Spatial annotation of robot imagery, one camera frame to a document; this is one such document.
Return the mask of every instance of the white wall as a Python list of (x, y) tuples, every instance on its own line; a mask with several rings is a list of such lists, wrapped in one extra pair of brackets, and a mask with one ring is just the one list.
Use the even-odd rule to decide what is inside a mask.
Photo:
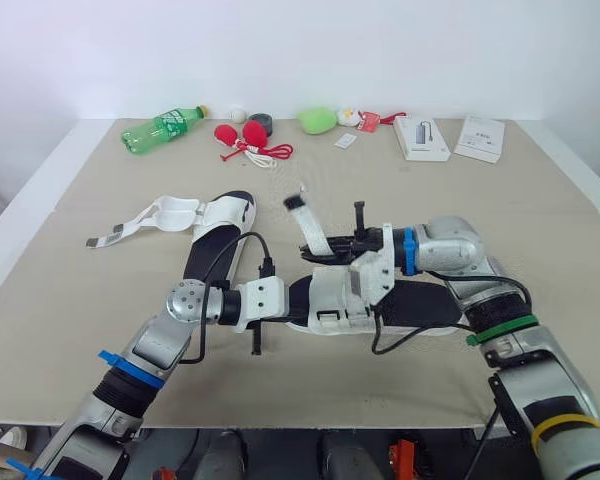
[(547, 118), (600, 172), (600, 0), (0, 1), (3, 195), (76, 117), (197, 103)]

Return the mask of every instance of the black tape roll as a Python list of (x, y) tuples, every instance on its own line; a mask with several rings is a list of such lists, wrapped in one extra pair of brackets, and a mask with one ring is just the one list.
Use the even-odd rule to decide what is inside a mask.
[(254, 113), (249, 117), (249, 120), (255, 120), (262, 125), (267, 132), (267, 137), (270, 137), (273, 133), (273, 119), (271, 118), (271, 115), (267, 115), (266, 113)]

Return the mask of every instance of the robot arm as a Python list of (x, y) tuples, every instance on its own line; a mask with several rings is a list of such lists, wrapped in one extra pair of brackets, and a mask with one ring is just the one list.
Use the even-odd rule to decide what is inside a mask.
[[(101, 352), (111, 368), (86, 396), (36, 459), (33, 472), (65, 479), (119, 479), (128, 463), (124, 444), (142, 425), (142, 417), (187, 351), (200, 326), (205, 284), (183, 280), (167, 295), (162, 312), (149, 319), (120, 355)], [(211, 287), (207, 323), (234, 325), (283, 317), (286, 289), (275, 276), (236, 290)]]
[(427, 271), (444, 279), (474, 331), (468, 343), (479, 346), (496, 369), (489, 385), (507, 427), (530, 438), (545, 478), (600, 478), (600, 421), (591, 389), (539, 324), (530, 299), (515, 286), (519, 282), (504, 277), (486, 256), (476, 231), (458, 217), (404, 229), (365, 229), (363, 206), (355, 205), (354, 236), (327, 238), (330, 255), (316, 255), (308, 243), (301, 248), (303, 258), (349, 265), (351, 291), (371, 309), (381, 307), (393, 288), (393, 268), (387, 279), (387, 265), (407, 276)]
[(466, 280), (503, 275), (473, 228), (442, 217), (413, 231), (417, 270), (447, 279), (475, 332), (469, 343), (497, 369), (489, 385), (510, 432), (530, 437), (546, 479), (600, 479), (600, 416), (591, 389), (515, 288)]

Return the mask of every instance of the silver joint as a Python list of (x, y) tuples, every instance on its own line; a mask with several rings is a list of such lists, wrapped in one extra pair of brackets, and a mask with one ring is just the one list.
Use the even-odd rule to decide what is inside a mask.
[[(200, 280), (182, 280), (167, 296), (167, 311), (182, 323), (199, 323), (202, 318), (204, 283)], [(222, 314), (222, 290), (211, 287), (207, 301), (207, 322), (213, 323)]]

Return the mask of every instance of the blue cable tie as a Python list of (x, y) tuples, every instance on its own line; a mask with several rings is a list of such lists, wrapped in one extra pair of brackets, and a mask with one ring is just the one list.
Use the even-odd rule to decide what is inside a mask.
[(118, 354), (109, 353), (106, 350), (102, 350), (98, 356), (104, 359), (104, 361), (110, 366), (119, 368), (123, 372), (128, 373), (132, 377), (137, 378), (153, 388), (161, 389), (164, 386), (164, 380), (154, 377), (150, 373), (147, 373), (141, 368), (136, 367), (134, 364), (128, 362)]
[(50, 477), (49, 475), (45, 475), (41, 468), (29, 468), (15, 458), (7, 458), (5, 463), (19, 472), (24, 473), (25, 480), (64, 480), (60, 477)]
[(415, 239), (413, 228), (407, 227), (404, 229), (404, 253), (405, 253), (405, 275), (408, 277), (416, 275), (420, 272), (416, 269), (416, 251), (418, 250), (418, 242)]

